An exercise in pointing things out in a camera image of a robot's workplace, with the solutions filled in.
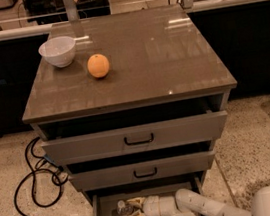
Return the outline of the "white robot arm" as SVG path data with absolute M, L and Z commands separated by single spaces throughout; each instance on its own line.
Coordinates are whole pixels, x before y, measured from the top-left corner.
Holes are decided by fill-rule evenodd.
M 261 188 L 252 200 L 250 211 L 229 206 L 189 189 L 172 196 L 145 196 L 120 200 L 120 216 L 270 216 L 270 186 Z

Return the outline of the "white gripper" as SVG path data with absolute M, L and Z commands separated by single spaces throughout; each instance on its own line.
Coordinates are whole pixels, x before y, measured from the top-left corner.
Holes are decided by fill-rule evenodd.
M 132 205 L 136 208 L 142 208 L 143 212 L 135 211 L 131 215 L 126 216 L 161 216 L 160 211 L 160 197 L 159 196 L 148 196 L 145 197 L 138 197 L 138 198 L 131 198 L 127 200 L 129 205 Z

